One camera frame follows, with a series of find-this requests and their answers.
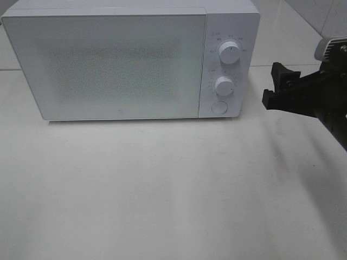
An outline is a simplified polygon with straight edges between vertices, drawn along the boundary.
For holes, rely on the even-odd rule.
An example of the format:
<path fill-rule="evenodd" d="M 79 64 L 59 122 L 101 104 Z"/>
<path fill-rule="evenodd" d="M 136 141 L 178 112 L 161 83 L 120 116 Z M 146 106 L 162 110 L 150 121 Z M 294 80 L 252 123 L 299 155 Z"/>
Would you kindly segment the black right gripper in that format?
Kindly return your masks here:
<path fill-rule="evenodd" d="M 267 110 L 317 118 L 326 127 L 346 127 L 346 58 L 322 62 L 317 71 L 306 75 L 274 62 L 271 76 L 274 91 L 265 89 L 262 96 Z M 299 78 L 304 85 L 300 95 L 282 93 Z"/>

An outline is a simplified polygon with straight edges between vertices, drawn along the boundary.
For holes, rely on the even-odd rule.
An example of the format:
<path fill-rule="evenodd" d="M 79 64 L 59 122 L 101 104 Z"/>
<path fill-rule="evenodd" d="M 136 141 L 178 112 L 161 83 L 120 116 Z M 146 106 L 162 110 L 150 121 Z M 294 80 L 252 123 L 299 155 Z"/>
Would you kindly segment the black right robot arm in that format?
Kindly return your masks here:
<path fill-rule="evenodd" d="M 271 76 L 274 90 L 265 89 L 262 96 L 267 110 L 316 118 L 346 149 L 346 68 L 322 62 L 318 71 L 302 77 L 274 62 Z"/>

